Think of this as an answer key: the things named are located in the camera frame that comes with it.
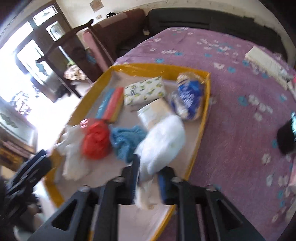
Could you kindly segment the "purple floral bedspread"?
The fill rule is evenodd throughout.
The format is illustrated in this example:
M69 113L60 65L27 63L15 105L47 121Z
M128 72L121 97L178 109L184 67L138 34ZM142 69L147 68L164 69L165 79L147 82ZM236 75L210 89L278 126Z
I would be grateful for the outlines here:
M288 188L295 155L280 153L276 133L295 100L245 59L252 47L227 34L169 28L116 64L171 64L211 74L210 111L190 182L215 185L266 240L276 240L295 200Z

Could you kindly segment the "dark wooden chair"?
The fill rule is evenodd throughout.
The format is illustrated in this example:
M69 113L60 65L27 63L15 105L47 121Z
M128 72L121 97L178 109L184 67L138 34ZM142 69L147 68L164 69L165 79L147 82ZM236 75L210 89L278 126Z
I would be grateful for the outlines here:
M75 27L65 33L58 40L53 42L51 47L47 52L37 60L37 63L45 62L53 70L53 72L58 76L59 81L66 87L66 89L72 94L81 98L81 94L75 89L74 85L71 84L71 80L65 78L66 70L60 70L57 64L57 58L53 57L52 54L56 50L61 51L63 56L68 60L67 66L70 64L77 65L78 68L86 75L86 80L89 84L93 84L102 74L108 69L109 64L113 64L113 59L109 55L105 46L98 40L96 36L96 31L93 25L94 20L91 19L84 25ZM80 39L77 36L82 30L87 30L87 32L93 37L95 44L103 51L102 56L108 58L108 62L104 65L100 65L99 60L95 59L94 54L89 54Z

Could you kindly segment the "white folded paper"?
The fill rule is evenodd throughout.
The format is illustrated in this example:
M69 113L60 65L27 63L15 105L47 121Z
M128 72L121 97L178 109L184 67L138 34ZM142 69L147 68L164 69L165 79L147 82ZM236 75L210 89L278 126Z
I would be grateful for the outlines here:
M295 86L293 85L294 75L289 74L280 63L259 47L253 46L251 50L245 54L245 58L255 63L269 76L272 76L284 90L295 90Z

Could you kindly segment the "red plastic bag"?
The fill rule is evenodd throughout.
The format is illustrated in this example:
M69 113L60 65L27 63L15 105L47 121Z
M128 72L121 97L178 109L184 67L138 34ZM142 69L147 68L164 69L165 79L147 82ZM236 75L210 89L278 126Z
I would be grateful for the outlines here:
M111 153L110 130L103 120L87 118L80 122L84 138L82 154L90 160L100 160Z

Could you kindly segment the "beige tissue pack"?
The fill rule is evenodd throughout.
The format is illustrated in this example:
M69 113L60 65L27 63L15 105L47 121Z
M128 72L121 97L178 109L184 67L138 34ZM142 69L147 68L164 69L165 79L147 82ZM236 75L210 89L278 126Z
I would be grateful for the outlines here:
M137 111L137 117L147 130L172 114L174 114L173 111L163 98L159 98Z

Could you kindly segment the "lemon print tissue pack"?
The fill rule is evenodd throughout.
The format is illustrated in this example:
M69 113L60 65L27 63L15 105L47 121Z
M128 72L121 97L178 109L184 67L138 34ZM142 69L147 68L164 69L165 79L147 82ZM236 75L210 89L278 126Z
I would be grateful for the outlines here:
M132 106L165 97L166 89L162 77L158 76L126 86L123 96L125 106Z

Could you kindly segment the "yellow-rimmed white tray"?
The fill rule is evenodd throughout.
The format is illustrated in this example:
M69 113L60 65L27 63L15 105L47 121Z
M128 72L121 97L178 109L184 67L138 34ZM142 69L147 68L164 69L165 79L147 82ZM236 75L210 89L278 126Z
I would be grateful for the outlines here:
M157 172L191 173L207 119L210 73L174 65L110 67L72 114L50 159L45 185L56 206L79 187L135 170L119 206L119 240L156 240L174 211L161 201Z

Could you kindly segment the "blue fluffy towel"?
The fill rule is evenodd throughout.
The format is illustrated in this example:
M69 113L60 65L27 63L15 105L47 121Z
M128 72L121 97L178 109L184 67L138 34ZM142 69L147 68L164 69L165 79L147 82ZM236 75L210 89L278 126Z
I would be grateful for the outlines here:
M133 153L144 140L147 131L141 126L132 128L110 127L109 140L116 157L129 164L133 160Z

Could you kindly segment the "black sofa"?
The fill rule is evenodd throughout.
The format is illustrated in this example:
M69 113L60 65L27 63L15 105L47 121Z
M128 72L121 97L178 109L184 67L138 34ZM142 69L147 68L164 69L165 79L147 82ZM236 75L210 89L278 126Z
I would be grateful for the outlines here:
M271 28L255 23L253 18L209 9L161 8L149 11L142 27L134 36L117 46L118 57L167 28L189 27L220 32L248 40L273 53L281 54L284 60L288 60L287 51L280 35Z

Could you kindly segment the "blue red sponge pack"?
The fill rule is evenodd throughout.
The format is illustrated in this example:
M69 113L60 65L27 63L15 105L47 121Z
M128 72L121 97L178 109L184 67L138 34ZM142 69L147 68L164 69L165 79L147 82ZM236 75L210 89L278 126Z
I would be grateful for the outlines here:
M104 95L95 118L107 123L115 123L123 106L123 87L111 88Z

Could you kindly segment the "white plastic bag pack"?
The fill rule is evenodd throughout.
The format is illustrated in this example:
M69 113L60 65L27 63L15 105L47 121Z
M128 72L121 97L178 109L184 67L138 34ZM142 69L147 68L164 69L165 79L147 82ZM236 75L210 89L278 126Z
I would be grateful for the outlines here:
M153 178L175 159L185 142L183 121L179 116L171 114L154 125L137 146L134 152L140 158L134 198L137 208L153 208L149 200Z

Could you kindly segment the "white cloth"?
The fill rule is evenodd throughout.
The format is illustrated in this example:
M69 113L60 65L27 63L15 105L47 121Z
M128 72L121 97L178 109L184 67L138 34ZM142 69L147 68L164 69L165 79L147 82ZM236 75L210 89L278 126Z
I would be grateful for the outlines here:
M55 144L55 150L65 157L62 175L66 180L77 181L90 172L87 159L82 155L84 137L85 134L79 125L67 125L61 141Z

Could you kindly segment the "blue Vinda tissue pack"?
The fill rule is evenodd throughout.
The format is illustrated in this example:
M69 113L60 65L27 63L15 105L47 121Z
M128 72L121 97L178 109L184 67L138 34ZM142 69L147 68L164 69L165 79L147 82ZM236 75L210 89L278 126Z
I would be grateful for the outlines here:
M174 112L187 121L197 120L203 110L205 78L193 72L183 72L177 78L177 90L170 94Z

